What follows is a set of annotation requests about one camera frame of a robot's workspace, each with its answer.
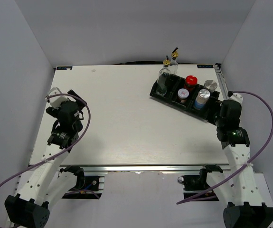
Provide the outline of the blue-label silver-lid shaker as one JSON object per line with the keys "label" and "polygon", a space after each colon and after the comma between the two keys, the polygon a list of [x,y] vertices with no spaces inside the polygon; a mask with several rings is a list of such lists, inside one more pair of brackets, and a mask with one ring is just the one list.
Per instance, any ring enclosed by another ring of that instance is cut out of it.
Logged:
{"label": "blue-label silver-lid shaker", "polygon": [[193,107],[197,110],[202,109],[210,98],[210,92],[207,89],[201,89],[194,101]]}

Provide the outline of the white silver-lid shaker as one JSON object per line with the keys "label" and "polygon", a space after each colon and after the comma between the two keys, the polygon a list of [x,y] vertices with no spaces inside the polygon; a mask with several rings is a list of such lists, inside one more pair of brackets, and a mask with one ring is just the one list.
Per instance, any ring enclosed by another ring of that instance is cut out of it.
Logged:
{"label": "white silver-lid shaker", "polygon": [[218,84],[214,80],[206,80],[204,82],[204,89],[208,90],[210,93],[215,92],[215,90],[218,88]]}

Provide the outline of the red-lid sauce jar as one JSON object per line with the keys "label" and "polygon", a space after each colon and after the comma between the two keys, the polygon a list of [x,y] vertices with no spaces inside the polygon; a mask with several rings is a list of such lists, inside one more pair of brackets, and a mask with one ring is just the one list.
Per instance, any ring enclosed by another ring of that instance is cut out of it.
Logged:
{"label": "red-lid sauce jar", "polygon": [[189,75],[186,77],[184,82],[184,89],[188,90],[190,93],[194,90],[195,86],[197,85],[198,79],[193,76]]}

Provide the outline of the red-label spice jar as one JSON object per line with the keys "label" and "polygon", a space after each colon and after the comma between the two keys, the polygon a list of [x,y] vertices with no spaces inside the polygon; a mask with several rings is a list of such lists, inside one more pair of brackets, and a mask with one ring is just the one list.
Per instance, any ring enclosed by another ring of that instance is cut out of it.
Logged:
{"label": "red-label spice jar", "polygon": [[189,96],[189,91],[185,88],[181,88],[178,90],[178,100],[181,104],[184,104],[187,101],[187,98]]}

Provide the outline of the black compartment tray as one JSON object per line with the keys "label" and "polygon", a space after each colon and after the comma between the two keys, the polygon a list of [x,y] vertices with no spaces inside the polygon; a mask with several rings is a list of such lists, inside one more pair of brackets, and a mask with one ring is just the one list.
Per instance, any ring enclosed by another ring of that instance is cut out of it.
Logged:
{"label": "black compartment tray", "polygon": [[178,98],[178,91],[183,88],[185,79],[171,74],[166,79],[167,93],[165,95],[159,95],[157,93],[158,83],[155,82],[152,86],[150,96],[156,98],[158,101],[164,102],[172,108],[181,110],[187,114],[190,114],[199,119],[205,120],[211,124],[215,124],[215,115],[220,111],[222,101],[219,100],[220,93],[214,91],[206,104],[201,109],[194,107],[194,102],[203,85],[196,84],[191,94],[187,97],[184,103],[181,103]]}

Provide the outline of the dark-filled glass oil bottle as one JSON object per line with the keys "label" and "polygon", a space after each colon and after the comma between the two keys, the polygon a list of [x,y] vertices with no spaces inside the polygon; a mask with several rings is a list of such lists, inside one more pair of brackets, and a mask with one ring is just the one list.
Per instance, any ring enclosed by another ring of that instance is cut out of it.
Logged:
{"label": "dark-filled glass oil bottle", "polygon": [[169,69],[172,74],[176,75],[177,74],[177,69],[178,69],[178,63],[177,63],[177,58],[178,58],[178,47],[176,47],[172,53],[171,53],[171,61],[169,65]]}

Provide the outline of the clear glass oil bottle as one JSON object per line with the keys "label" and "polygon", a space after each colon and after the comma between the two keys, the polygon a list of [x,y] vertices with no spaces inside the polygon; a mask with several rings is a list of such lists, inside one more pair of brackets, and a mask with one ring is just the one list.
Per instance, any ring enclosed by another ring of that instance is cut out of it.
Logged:
{"label": "clear glass oil bottle", "polygon": [[167,93],[167,86],[166,86],[166,79],[171,74],[169,70],[170,60],[169,57],[166,56],[166,58],[163,60],[163,67],[159,71],[159,77],[157,80],[157,89],[156,93],[164,96]]}

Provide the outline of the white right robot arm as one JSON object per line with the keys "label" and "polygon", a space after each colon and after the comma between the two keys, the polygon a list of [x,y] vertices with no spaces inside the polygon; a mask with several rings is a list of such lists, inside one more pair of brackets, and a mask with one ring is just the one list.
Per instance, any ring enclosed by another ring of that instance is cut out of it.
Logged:
{"label": "white right robot arm", "polygon": [[241,111],[239,102],[224,100],[215,116],[217,137],[233,172],[233,196],[226,200],[224,224],[227,228],[268,228],[273,222],[273,208],[263,201],[255,182],[250,140],[239,126]]}

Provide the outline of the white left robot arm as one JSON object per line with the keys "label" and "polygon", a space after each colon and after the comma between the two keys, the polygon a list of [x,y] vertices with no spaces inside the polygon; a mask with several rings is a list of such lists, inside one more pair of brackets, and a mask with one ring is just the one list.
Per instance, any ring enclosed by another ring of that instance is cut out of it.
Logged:
{"label": "white left robot arm", "polygon": [[70,189],[80,190],[85,184],[84,170],[78,166],[61,169],[55,183],[52,179],[89,127],[82,125],[83,108],[87,103],[74,90],[63,94],[57,87],[49,91],[47,101],[50,106],[46,113],[56,121],[42,155],[42,164],[33,168],[15,196],[9,195],[5,200],[9,220],[15,226],[43,228],[56,202]]}

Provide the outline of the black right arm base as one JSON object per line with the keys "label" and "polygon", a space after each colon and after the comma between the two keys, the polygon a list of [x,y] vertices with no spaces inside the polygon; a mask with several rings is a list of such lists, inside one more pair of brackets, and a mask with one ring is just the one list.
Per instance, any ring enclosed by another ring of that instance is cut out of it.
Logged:
{"label": "black right arm base", "polygon": [[204,165],[197,175],[189,174],[178,177],[178,183],[183,185],[184,199],[208,189],[210,186],[206,182],[207,174],[212,172],[223,173],[223,170],[217,165]]}

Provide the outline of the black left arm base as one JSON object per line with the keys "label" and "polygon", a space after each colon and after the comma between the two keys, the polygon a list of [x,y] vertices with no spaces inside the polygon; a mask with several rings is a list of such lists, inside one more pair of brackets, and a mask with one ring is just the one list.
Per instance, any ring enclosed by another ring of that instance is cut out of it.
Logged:
{"label": "black left arm base", "polygon": [[72,200],[98,200],[102,195],[104,189],[104,177],[97,175],[85,174],[82,167],[68,166],[61,168],[60,173],[72,173],[75,176],[76,183],[68,193],[66,193],[64,199]]}

